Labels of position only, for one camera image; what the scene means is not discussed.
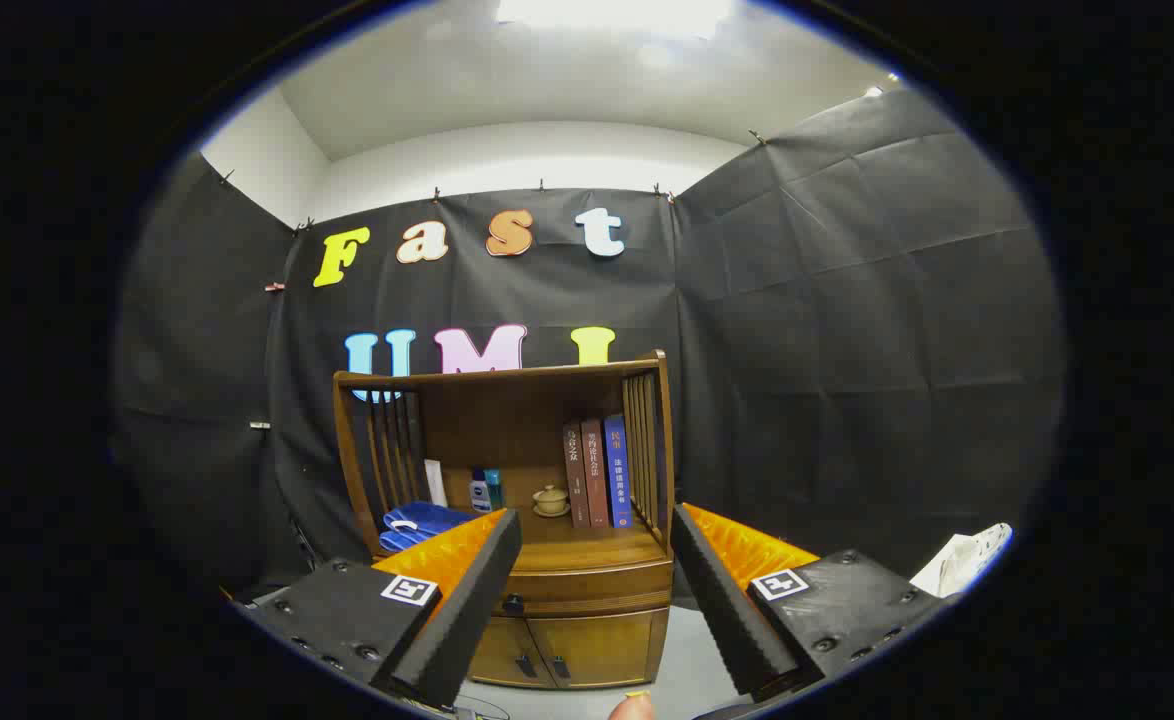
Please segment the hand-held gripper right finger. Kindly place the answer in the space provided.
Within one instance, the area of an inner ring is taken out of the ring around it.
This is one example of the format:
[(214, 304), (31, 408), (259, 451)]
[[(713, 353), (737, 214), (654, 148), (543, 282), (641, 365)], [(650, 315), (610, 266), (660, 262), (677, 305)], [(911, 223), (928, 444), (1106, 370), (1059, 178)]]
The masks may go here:
[(755, 701), (846, 675), (952, 605), (858, 550), (815, 556), (691, 503), (672, 512), (672, 549)]

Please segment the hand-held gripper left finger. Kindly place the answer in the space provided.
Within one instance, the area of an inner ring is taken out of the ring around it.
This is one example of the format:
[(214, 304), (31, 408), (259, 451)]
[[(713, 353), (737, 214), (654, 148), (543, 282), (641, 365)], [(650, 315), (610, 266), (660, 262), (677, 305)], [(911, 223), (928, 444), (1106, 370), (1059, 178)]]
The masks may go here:
[(446, 708), (520, 549), (519, 514), (505, 509), (382, 561), (322, 561), (266, 600), (234, 608), (313, 669), (392, 702)]

